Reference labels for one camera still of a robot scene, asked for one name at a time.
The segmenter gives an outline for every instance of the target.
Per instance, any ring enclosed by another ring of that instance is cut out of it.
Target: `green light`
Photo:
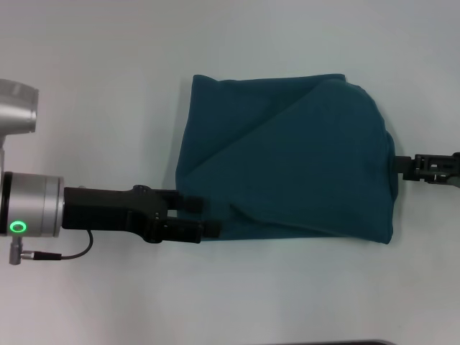
[[[23,221],[14,221],[9,225],[9,229],[17,234],[20,234],[27,230],[27,224]]]

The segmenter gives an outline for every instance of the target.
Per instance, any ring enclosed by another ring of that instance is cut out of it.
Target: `black clamp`
[[[146,242],[200,243],[219,237],[218,221],[191,221],[169,217],[169,210],[202,213],[204,201],[184,197],[176,190],[153,190],[135,185],[128,191],[65,188],[63,228],[127,231]]]
[[[396,156],[393,171],[402,173],[403,180],[456,185],[460,176],[460,152],[452,156],[415,155],[414,159]]]

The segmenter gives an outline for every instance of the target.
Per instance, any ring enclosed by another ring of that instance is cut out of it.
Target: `cloth fold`
[[[394,155],[375,102],[344,75],[196,75],[176,186],[208,200],[199,217],[223,221],[223,240],[347,236],[389,243]]]

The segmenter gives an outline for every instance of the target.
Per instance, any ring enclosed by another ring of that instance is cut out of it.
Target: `dark green fabric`
[[[196,75],[176,185],[209,199],[200,218],[222,220],[224,240],[350,236],[388,243],[394,154],[375,102],[344,75]]]

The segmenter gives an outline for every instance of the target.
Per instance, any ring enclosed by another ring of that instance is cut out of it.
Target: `green led ring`
[[[16,226],[21,226],[21,229],[16,230],[15,229]],[[27,224],[25,224],[25,222],[23,221],[14,221],[13,223],[9,225],[9,229],[15,232],[16,234],[21,234],[22,232],[25,232],[27,230]]]

